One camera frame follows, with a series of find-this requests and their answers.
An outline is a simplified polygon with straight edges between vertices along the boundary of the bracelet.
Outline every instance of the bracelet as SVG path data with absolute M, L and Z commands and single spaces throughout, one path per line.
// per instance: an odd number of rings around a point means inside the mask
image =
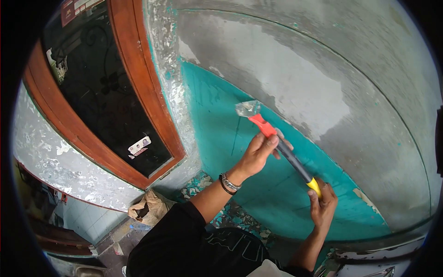
M 238 191 L 241 188 L 241 185 L 236 186 L 226 178 L 226 172 L 220 174 L 219 179 L 222 184 L 224 184 L 226 187 L 228 187 L 234 191 Z
M 226 189 L 225 185 L 223 184 L 223 181 L 222 181 L 222 175 L 221 175 L 221 174 L 220 174 L 220 176 L 218 177 L 218 179 L 220 180 L 221 187 L 222 187 L 227 193 L 229 193 L 230 195 L 234 195 L 234 194 L 237 193 L 237 192 L 230 192 L 230 191 L 228 191 L 228 190 Z

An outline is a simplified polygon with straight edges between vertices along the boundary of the metal chain bracelet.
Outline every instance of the metal chain bracelet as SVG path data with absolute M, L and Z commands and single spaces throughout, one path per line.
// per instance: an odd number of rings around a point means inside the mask
M 238 191 L 241 188 L 241 185 L 236 186 L 226 178 L 226 172 L 220 174 L 219 178 L 220 178 L 220 182 L 222 183 L 222 185 L 225 185 L 232 190 Z

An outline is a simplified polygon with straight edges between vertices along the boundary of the black wristband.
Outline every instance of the black wristband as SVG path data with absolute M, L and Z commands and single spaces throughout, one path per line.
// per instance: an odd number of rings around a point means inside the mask
M 234 195 L 234 194 L 236 194 L 237 192 L 230 192 L 230 191 L 228 191 L 228 189 L 225 187 L 225 185 L 223 184 L 223 181 L 222 181 L 222 175 L 220 174 L 219 176 L 218 176 L 218 180 L 220 181 L 220 185 L 221 185 L 221 187 L 227 192 L 227 193 L 229 193 L 230 195 Z

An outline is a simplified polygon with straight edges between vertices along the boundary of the man's right hand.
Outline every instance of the man's right hand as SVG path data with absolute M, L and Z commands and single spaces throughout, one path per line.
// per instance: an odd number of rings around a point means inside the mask
M 329 183 L 325 183 L 317 177 L 315 179 L 319 184 L 323 198 L 319 201 L 317 193 L 312 189 L 307 192 L 311 200 L 311 218 L 315 225 L 314 230 L 326 236 L 334 217 L 338 198 Z

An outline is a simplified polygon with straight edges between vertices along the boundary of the window frame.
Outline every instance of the window frame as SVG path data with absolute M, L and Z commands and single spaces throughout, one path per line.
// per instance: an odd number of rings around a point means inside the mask
M 30 55 L 23 80 L 36 107 L 63 138 L 99 166 L 144 190 L 177 165 L 185 157 L 185 151 L 151 58 L 142 0 L 107 0 L 107 5 L 114 39 L 128 78 L 155 131 L 171 154 L 170 160 L 148 178 L 98 139 L 58 88 L 40 40 Z

